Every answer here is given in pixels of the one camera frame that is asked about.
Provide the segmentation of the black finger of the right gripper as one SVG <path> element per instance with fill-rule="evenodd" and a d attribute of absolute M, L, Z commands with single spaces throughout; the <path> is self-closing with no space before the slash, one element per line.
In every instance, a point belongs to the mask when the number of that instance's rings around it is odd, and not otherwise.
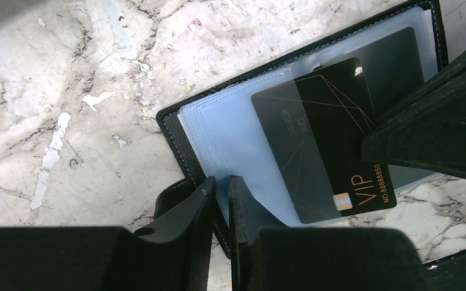
<path fill-rule="evenodd" d="M 378 122 L 362 160 L 466 179 L 466 51 Z"/>

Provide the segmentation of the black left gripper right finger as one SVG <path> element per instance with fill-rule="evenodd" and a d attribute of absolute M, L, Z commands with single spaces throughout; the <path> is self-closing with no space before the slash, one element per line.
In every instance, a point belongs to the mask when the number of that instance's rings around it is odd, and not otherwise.
<path fill-rule="evenodd" d="M 413 243 L 395 229 L 285 226 L 229 180 L 234 290 L 429 290 Z"/>

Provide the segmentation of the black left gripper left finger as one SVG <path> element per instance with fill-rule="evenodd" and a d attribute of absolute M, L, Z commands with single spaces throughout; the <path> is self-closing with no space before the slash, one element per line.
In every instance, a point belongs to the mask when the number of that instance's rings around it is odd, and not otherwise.
<path fill-rule="evenodd" d="M 0 290 L 206 290 L 215 179 L 146 226 L 0 227 Z"/>

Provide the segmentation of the black leather card holder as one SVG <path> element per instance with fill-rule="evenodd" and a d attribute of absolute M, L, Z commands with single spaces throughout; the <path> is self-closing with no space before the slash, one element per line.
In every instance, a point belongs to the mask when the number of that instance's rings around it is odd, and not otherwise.
<path fill-rule="evenodd" d="M 158 112 L 156 120 L 184 173 L 184 185 L 198 187 L 207 177 L 215 178 L 214 232 L 227 257 L 232 249 L 228 194 L 232 176 L 241 176 L 253 197 L 286 226 L 317 227 L 343 218 L 300 222 L 252 95 L 406 27 L 415 32 L 425 84 L 448 61 L 440 3 L 405 1 Z M 431 170 L 388 168 L 395 194 L 435 175 Z"/>

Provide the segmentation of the black VIP credit card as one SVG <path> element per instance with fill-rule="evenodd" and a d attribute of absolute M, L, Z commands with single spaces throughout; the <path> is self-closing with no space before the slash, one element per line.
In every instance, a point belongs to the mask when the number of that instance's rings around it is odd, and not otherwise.
<path fill-rule="evenodd" d="M 375 128 L 362 63 L 352 57 L 252 95 L 302 224 L 396 206 L 387 165 L 362 161 Z"/>

